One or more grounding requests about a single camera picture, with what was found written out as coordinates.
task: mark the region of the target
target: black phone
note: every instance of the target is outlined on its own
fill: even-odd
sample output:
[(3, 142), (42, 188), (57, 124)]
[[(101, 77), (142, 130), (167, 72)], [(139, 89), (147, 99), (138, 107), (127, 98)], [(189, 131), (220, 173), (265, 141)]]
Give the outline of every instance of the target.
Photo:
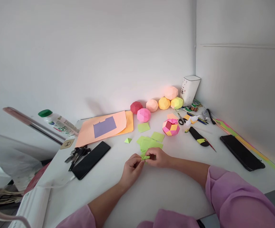
[(85, 175), (96, 165), (97, 162), (110, 150), (110, 146), (105, 142), (97, 145), (88, 155), (86, 155), (74, 168), (72, 172), (78, 180), (84, 178)]
[(235, 136), (221, 136), (220, 140), (248, 171), (265, 168), (265, 165), (257, 159), (256, 156), (253, 155), (239, 140), (237, 140)]

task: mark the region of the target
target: purple paper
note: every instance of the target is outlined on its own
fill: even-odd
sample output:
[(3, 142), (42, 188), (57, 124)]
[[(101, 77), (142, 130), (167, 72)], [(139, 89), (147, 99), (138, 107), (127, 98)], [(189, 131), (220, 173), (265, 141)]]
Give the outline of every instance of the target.
[(94, 136), (95, 138), (108, 133), (116, 128), (116, 124), (113, 117), (106, 118), (105, 121), (94, 124)]

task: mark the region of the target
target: human hand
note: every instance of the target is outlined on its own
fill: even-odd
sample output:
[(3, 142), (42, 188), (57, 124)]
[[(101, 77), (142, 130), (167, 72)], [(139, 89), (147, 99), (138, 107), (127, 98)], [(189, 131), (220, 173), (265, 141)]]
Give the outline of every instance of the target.
[(147, 159), (146, 162), (155, 167), (160, 168), (167, 168), (170, 165), (170, 161), (172, 159), (171, 156), (166, 154), (161, 148), (154, 147), (149, 148), (146, 152), (146, 156), (150, 156), (150, 159)]
[(143, 169), (145, 161), (141, 160), (141, 156), (138, 154), (133, 154), (128, 161), (126, 161), (124, 166), (124, 171), (122, 173), (119, 185), (128, 190), (137, 180), (141, 171)]

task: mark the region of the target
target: scissors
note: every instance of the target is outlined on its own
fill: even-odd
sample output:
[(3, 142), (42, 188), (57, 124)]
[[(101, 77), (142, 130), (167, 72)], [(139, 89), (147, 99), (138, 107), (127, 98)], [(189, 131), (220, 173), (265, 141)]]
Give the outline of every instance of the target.
[(184, 125), (184, 123), (186, 123), (187, 119), (182, 118), (181, 115), (180, 115), (179, 113), (178, 113), (178, 115), (179, 115), (179, 117), (180, 117), (180, 119), (179, 119), (179, 124), (180, 124), (180, 125)]

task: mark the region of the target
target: paper ball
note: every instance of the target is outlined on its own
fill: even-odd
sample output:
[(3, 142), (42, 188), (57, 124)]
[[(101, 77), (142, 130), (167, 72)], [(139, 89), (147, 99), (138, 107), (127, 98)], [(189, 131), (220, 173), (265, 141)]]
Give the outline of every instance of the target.
[(176, 119), (168, 119), (163, 123), (163, 131), (166, 135), (172, 136), (178, 134), (180, 127)]
[(156, 111), (158, 107), (159, 105), (156, 100), (151, 99), (146, 103), (146, 108), (151, 112)]
[(148, 109), (140, 109), (137, 111), (137, 119), (141, 122), (148, 122), (150, 117), (151, 113)]
[(183, 106), (184, 101), (182, 98), (176, 97), (170, 102), (170, 106), (173, 109), (179, 109)]
[(131, 104), (130, 106), (130, 110), (131, 112), (133, 112), (134, 114), (137, 114), (137, 111), (140, 110), (141, 108), (143, 108), (142, 104), (138, 101), (135, 101)]
[(168, 100), (166, 97), (162, 97), (160, 100), (159, 100), (159, 107), (160, 109), (167, 109), (169, 108), (170, 106), (170, 100)]
[(171, 86), (167, 89), (165, 89), (165, 97), (169, 100), (172, 100), (178, 96), (178, 89), (175, 88), (174, 86)]

